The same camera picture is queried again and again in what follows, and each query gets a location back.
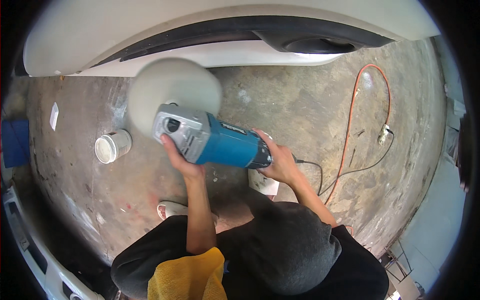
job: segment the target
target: person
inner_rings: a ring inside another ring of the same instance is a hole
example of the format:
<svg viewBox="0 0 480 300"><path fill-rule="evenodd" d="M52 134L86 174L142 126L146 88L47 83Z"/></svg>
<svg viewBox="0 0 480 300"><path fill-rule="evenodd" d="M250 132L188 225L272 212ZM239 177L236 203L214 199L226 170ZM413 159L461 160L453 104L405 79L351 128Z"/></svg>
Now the person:
<svg viewBox="0 0 480 300"><path fill-rule="evenodd" d="M215 232L205 168L161 137L185 180L188 216L167 217L120 253L111 277L135 299L379 299L388 277L377 259L338 225L297 168L290 150L263 131L273 163L259 172L287 184L298 203L248 189L253 220Z"/></svg>

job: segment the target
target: electrical outlet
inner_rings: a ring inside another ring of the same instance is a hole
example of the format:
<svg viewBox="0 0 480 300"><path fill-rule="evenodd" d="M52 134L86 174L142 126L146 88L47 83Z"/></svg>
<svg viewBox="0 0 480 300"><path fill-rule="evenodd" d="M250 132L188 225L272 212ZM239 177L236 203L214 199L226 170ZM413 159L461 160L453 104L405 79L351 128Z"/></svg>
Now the electrical outlet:
<svg viewBox="0 0 480 300"><path fill-rule="evenodd" d="M387 138L388 131L387 129L390 129L390 127L387 124L384 124L382 126L382 130L380 131L380 134L378 135L378 140L377 142L380 145L383 145L385 143L385 139Z"/></svg>

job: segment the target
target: stained floor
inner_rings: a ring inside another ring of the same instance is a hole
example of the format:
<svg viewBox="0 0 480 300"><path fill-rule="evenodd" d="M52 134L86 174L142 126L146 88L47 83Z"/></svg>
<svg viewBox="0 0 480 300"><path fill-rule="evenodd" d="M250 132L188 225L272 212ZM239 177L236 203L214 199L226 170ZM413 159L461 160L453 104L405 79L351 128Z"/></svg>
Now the stained floor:
<svg viewBox="0 0 480 300"><path fill-rule="evenodd" d="M321 164L325 188L338 172L356 75L368 63L380 66L389 80L395 141L379 165L342 177L328 207L338 223L353 226L355 239L378 256L416 211L440 154L446 99L430 40L365 48L323 66L210 71L224 89L219 119L261 128L297 158ZM182 178L162 146L143 137L127 118L131 82L23 78L16 80L11 94L26 99L32 168L43 193L63 221L107 262L160 223L160 200L186 203ZM60 111L55 131L49 125L54 102ZM383 146L376 140L387 107L383 79L369 68L353 110L345 172L373 164L386 151L391 136ZM94 153L96 138L122 128L132 135L131 151L114 163L100 163ZM300 168L317 189L319 170ZM217 231L251 219L242 202L248 189L246 170L208 164L207 173L211 205L220 215ZM296 201L283 184L275 200Z"/></svg>

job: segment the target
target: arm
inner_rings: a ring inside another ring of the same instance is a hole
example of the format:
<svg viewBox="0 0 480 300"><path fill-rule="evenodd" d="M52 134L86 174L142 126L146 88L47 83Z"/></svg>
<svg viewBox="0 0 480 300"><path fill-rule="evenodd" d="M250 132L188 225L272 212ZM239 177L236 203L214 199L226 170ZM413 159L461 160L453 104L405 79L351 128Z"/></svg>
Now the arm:
<svg viewBox="0 0 480 300"><path fill-rule="evenodd" d="M285 146L277 145L263 131L259 129L254 129L254 131L265 141L273 158L272 164L267 168L259 169L259 172L287 184L295 193L300 204L316 213L322 222L330 224L332 228L337 227L338 224L332 213L317 196L305 175L298 169L292 152Z"/></svg>
<svg viewBox="0 0 480 300"><path fill-rule="evenodd" d="M172 166L180 171L187 186L187 252L199 255L216 246L215 225L205 186L205 168L187 162L167 135L161 140Z"/></svg>

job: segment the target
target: yellow towel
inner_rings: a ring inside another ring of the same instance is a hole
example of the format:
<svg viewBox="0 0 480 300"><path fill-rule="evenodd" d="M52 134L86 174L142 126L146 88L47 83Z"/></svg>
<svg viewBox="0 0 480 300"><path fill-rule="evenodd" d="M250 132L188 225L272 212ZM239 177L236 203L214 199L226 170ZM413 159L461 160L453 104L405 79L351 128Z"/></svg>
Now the yellow towel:
<svg viewBox="0 0 480 300"><path fill-rule="evenodd" d="M217 247L196 256L159 264L148 281L148 300L226 300L222 286L225 258Z"/></svg>

